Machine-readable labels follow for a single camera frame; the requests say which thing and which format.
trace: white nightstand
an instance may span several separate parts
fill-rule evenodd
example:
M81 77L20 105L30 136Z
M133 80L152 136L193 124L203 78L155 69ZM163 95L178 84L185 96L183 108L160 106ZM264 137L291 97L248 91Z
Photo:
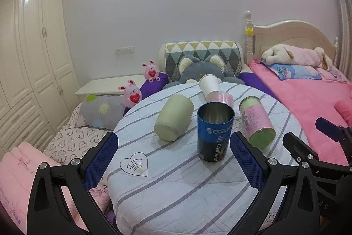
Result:
M132 75L132 76L122 76L113 77L105 79L92 80L81 89L79 89L75 94L78 96L84 96L87 94L92 95L122 95L124 91L119 90L119 86L127 86L127 80L133 80L137 87L141 87L146 81L144 74L142 75Z

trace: wardrobe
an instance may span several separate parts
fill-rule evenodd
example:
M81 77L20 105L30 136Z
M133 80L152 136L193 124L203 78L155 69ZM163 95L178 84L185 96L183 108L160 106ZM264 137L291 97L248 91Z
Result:
M44 150L80 100L62 0L0 0L0 158Z

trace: gray pillow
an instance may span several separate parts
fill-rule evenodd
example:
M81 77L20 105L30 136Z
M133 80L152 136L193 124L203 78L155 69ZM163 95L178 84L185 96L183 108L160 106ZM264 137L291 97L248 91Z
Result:
M123 105L123 95L88 95L82 102L75 128L90 126L113 130L122 119L125 108Z

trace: gray plush toy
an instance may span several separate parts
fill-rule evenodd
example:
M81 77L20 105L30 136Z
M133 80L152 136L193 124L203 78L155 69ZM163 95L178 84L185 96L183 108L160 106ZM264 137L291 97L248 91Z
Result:
M220 82L243 84L241 79L232 76L226 76L226 66L223 59L218 54L209 55L204 61L192 56L184 56L179 65L178 70L180 77L178 80L166 84L163 89L184 83L197 83L207 74L215 75Z

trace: blue can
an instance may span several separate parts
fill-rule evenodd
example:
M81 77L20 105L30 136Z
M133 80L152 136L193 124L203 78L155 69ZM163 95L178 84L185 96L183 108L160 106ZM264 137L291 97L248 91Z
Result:
M198 155L205 161L215 162L226 155L235 112L230 106L210 102L198 109Z

